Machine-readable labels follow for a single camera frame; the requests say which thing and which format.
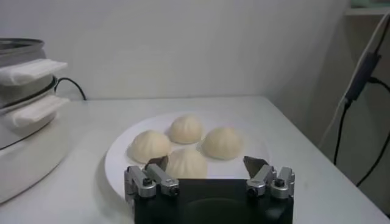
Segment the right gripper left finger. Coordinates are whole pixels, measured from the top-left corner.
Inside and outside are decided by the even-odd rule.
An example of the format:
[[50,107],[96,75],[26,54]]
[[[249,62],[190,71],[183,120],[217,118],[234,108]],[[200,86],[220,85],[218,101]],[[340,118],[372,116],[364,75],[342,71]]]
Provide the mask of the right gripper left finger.
[[168,156],[150,159],[141,169],[138,166],[128,166],[124,171],[125,199],[150,199],[158,193],[176,197],[180,193],[179,180],[166,172]]

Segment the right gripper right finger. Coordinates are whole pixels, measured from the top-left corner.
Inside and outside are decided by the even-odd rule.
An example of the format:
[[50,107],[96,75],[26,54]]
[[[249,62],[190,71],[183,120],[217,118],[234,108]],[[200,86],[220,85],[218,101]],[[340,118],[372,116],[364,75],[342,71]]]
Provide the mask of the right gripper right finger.
[[276,169],[264,159],[250,156],[243,158],[243,163],[250,179],[246,181],[246,191],[250,197],[262,197],[269,191],[271,197],[284,200],[293,198],[295,173],[289,167],[282,167],[277,174]]

